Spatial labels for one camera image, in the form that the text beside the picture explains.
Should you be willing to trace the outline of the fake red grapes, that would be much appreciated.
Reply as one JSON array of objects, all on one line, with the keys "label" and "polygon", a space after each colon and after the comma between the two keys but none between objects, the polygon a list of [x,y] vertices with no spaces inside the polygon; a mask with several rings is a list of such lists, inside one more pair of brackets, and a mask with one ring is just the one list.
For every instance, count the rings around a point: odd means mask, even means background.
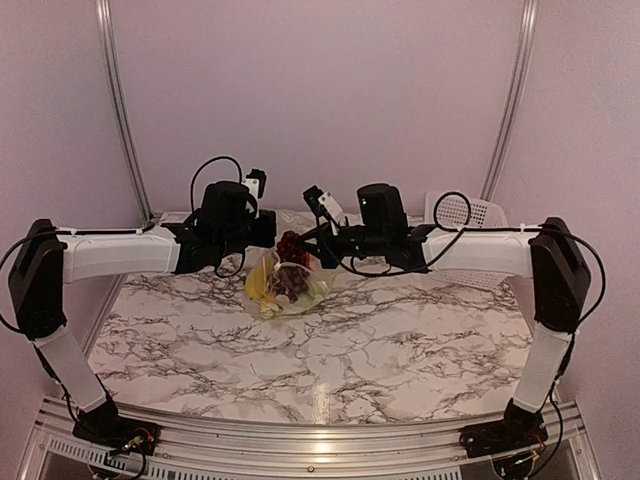
[{"label": "fake red grapes", "polygon": [[293,230],[283,233],[276,244],[276,253],[281,262],[295,263],[310,267],[310,255],[298,245],[300,235]]}]

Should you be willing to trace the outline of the clear zip top bag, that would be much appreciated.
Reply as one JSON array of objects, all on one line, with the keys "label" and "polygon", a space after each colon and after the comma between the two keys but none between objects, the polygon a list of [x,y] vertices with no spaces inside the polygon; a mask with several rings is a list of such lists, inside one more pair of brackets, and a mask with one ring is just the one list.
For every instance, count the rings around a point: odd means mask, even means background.
[{"label": "clear zip top bag", "polygon": [[273,319],[276,317],[300,315],[321,304],[323,301],[310,309],[302,309],[295,306],[298,296],[307,290],[306,284],[311,280],[324,280],[329,282],[331,285],[330,293],[334,287],[334,271],[323,269],[318,261],[311,262],[309,268],[295,263],[281,262],[276,253],[276,247],[270,249],[258,247],[248,248],[244,267],[246,277],[252,268],[259,264],[273,267],[270,276],[273,298],[271,301],[251,300],[245,292],[244,283],[242,290],[243,305],[245,310],[256,319]]}]

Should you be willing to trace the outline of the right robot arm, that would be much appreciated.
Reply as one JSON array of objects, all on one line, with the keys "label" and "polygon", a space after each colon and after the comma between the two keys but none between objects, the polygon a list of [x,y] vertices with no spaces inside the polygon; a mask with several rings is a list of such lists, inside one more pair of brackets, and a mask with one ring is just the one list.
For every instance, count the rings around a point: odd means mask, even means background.
[{"label": "right robot arm", "polygon": [[496,456],[541,445],[548,439],[542,409],[570,362],[581,324],[591,271],[582,254],[588,243],[565,221],[536,225],[480,226],[473,204],[457,191],[442,194],[429,222],[410,225],[399,190],[374,183],[357,191],[361,221],[351,224],[334,197],[317,186],[303,199],[316,225],[299,247],[325,269],[343,268],[363,278],[373,272],[355,263],[385,262],[381,278],[430,275],[454,286],[494,293],[512,279],[532,285],[534,326],[530,350],[512,397],[498,420],[462,428],[468,458]]}]

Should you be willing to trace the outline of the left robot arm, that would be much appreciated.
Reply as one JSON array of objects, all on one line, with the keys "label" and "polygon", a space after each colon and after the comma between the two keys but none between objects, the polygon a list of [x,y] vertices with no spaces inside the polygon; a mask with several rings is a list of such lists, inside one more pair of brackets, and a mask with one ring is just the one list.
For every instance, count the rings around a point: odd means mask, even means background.
[{"label": "left robot arm", "polygon": [[276,215],[259,201],[266,181],[253,170],[239,181],[218,181],[181,222],[138,229],[63,229],[46,218],[1,258],[15,322],[10,330],[33,346],[44,369],[60,385],[73,414],[75,436],[116,448],[136,436],[151,444],[156,425],[120,415],[86,353],[69,329],[64,290],[78,290],[82,305],[111,305],[114,284],[137,273],[185,275],[217,269],[231,255],[275,243]]}]

